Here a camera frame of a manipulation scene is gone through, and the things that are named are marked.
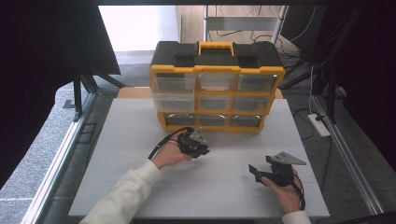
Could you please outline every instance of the metal frame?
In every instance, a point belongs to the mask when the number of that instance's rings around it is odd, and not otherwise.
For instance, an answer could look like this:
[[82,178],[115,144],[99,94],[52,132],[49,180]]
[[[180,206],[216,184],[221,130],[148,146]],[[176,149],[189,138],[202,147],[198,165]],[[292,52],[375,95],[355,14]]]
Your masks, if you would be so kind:
[[[326,105],[324,104],[322,98],[314,95],[313,100],[318,106],[319,114],[325,114]],[[364,173],[362,172],[361,168],[353,157],[349,147],[347,146],[346,141],[338,130],[337,125],[333,124],[327,117],[324,118],[324,121],[326,121],[329,131],[332,134],[334,143],[338,151],[340,152],[341,157],[344,160],[344,164],[346,165],[349,173],[351,174],[352,179],[354,180],[359,192],[361,193],[361,197],[365,201],[370,213],[372,215],[384,213],[384,208],[382,207],[373,188],[369,184],[367,178],[365,177]]]
[[[87,96],[87,99],[84,102],[84,106],[82,107],[84,111],[89,111],[89,109],[92,106],[92,102],[94,98],[95,98],[95,94],[93,93],[90,93]],[[64,137],[64,140],[62,141],[54,159],[52,160],[52,163],[49,166],[49,169],[46,175],[44,176],[43,181],[40,184],[40,187],[38,187],[35,197],[30,203],[29,208],[27,209],[21,223],[36,223],[37,220],[39,219],[43,211],[43,208],[50,196],[52,188],[56,183],[58,175],[62,171],[67,155],[69,154],[69,151],[72,148],[73,143],[78,136],[78,131],[80,130],[87,116],[88,113],[82,114],[81,118],[78,121],[73,122],[70,125]]]
[[211,30],[218,31],[274,31],[271,42],[275,45],[288,7],[282,6],[278,17],[209,17],[204,6],[204,41]]

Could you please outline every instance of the hand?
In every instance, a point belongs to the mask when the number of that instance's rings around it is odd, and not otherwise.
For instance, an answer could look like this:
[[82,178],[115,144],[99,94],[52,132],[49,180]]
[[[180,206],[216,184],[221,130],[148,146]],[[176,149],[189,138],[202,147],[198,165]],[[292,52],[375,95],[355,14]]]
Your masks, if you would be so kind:
[[171,137],[173,140],[167,141],[152,159],[152,162],[158,167],[158,169],[168,165],[175,165],[180,161],[191,161],[191,156],[182,153],[180,148],[177,146],[177,137],[181,133],[183,132],[174,134]]
[[[293,173],[298,176],[297,171],[293,169]],[[266,177],[262,177],[262,182],[265,186],[272,189],[279,200],[280,206],[283,208],[284,214],[300,211],[300,197],[298,196],[296,190],[288,185],[286,187],[280,187],[275,184],[273,181]],[[298,178],[294,177],[294,183],[297,185],[299,189],[302,189],[303,186]]]

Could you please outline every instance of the white power strip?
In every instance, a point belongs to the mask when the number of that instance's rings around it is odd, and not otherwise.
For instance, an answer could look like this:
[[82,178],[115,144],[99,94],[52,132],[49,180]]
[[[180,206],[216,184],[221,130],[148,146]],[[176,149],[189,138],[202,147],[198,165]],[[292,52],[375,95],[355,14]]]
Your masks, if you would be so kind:
[[309,120],[314,125],[315,129],[318,131],[320,137],[327,137],[330,136],[329,131],[327,130],[326,126],[322,123],[321,120],[315,120],[318,115],[310,114],[308,115]]

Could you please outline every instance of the black cable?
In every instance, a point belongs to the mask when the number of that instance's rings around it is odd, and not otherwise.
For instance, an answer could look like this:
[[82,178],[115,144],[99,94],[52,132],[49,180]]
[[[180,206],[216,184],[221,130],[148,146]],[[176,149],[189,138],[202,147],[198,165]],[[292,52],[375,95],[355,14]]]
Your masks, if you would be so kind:
[[148,156],[148,159],[151,160],[151,159],[154,157],[155,153],[157,153],[157,151],[158,151],[167,141],[171,140],[171,138],[172,138],[173,135],[175,135],[176,133],[179,133],[179,132],[181,132],[181,131],[188,130],[188,129],[190,129],[190,127],[184,127],[184,128],[178,129],[178,130],[176,130],[176,131],[174,131],[174,132],[172,132],[172,133],[166,135],[166,137],[165,137],[159,144],[157,144],[157,146],[156,146],[154,149],[152,149],[151,153],[150,153],[149,156]]
[[[282,170],[280,170],[280,169],[278,169],[277,167],[275,167],[275,166],[272,166],[274,169],[276,169],[282,176],[283,176],[283,178],[284,179],[286,179],[288,182],[289,182],[289,184],[294,188],[294,190],[296,191],[296,193],[298,194],[298,197],[300,198],[300,210],[305,210],[305,198],[304,198],[304,187],[303,187],[303,182],[301,181],[301,179],[297,176],[297,175],[295,175],[295,174],[293,174],[293,179],[292,180],[290,180],[290,179],[288,179],[288,177],[286,176],[286,174],[285,173],[283,173],[283,171]],[[296,183],[294,183],[294,177],[297,177],[297,179],[300,181],[300,184],[301,184],[301,188],[299,188],[297,185],[296,185]]]
[[324,184],[326,182],[326,176],[327,176],[327,169],[329,169],[329,163],[330,163],[330,156],[332,155],[332,136],[329,136],[329,154],[327,155],[327,160],[324,166],[324,173],[323,173],[323,177],[322,177],[322,182],[320,185],[320,191],[323,192],[324,190]]
[[312,136],[315,135],[315,130],[314,130],[314,127],[313,127],[312,123],[311,123],[309,120],[303,118],[303,117],[298,113],[298,112],[304,111],[304,110],[310,111],[308,108],[300,108],[300,109],[294,110],[294,113],[292,114],[293,117],[295,117],[295,115],[298,115],[303,121],[307,122],[307,123],[309,124],[309,126],[311,127],[311,134],[309,134],[307,137],[302,138],[301,141],[304,141],[304,140],[306,140],[306,139],[308,139],[308,138],[311,138]]

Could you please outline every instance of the floor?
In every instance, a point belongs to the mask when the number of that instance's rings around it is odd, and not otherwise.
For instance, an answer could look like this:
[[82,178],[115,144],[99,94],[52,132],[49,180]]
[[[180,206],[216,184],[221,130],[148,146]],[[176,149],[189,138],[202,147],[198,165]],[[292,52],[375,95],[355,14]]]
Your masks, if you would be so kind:
[[[202,40],[203,7],[178,7],[178,13],[183,17],[182,42],[195,42]],[[267,7],[262,15],[277,13],[278,7]],[[247,15],[258,13],[259,7],[243,7],[237,13]],[[223,7],[218,8],[218,13],[234,13]],[[233,40],[240,43],[251,43],[251,32],[239,32],[233,35],[218,35],[211,32],[213,40]],[[285,66],[297,62],[297,48],[287,43],[287,40],[278,41],[277,49],[282,56]],[[148,85],[148,68],[152,51],[116,52],[120,64],[122,76],[114,76],[116,79],[130,86]],[[286,80],[291,80],[308,70],[305,65],[294,69],[287,75]],[[78,223],[80,218],[69,217],[68,209],[73,202],[77,192],[79,181],[83,177],[89,157],[94,149],[97,134],[100,133],[106,113],[111,101],[117,96],[118,90],[111,84],[100,78],[96,79],[104,93],[96,94],[92,103],[90,115],[79,132],[78,140],[70,150],[65,166],[60,172],[59,181],[55,183],[54,190],[44,206],[43,213],[37,223]],[[310,80],[299,83],[289,90],[282,91],[284,98],[290,104],[290,112],[298,127],[300,136],[304,142],[308,158],[314,168],[314,172],[322,189],[322,194],[331,213],[330,218],[318,220],[318,223],[335,223],[356,217],[370,215],[366,201],[363,200],[362,192],[357,187],[356,180],[351,175],[345,161],[343,152],[340,150],[336,139],[321,138],[307,121],[309,106],[318,111],[318,104],[310,101]],[[342,94],[335,102],[336,127],[339,129],[348,150],[353,155],[361,172],[364,174],[368,184],[372,187],[374,194],[381,203],[384,212],[396,210],[396,174],[386,163],[386,160],[370,142],[368,137],[348,115],[343,107]],[[318,96],[324,101],[325,93]],[[41,133],[31,146],[28,154],[21,162],[14,175],[0,191],[0,220],[2,223],[21,223],[26,210],[35,196],[45,173],[55,157],[59,145],[64,140],[71,120],[74,117],[74,109],[68,108],[67,103],[73,100],[73,86],[71,84],[60,88],[56,95],[56,105],[45,123]],[[135,220],[136,223],[153,223],[153,220]],[[233,223],[232,221],[221,221],[220,223]],[[172,223],[191,223],[191,220],[179,220]],[[207,220],[194,220],[193,223],[213,223]],[[268,220],[265,223],[280,223],[280,220]]]

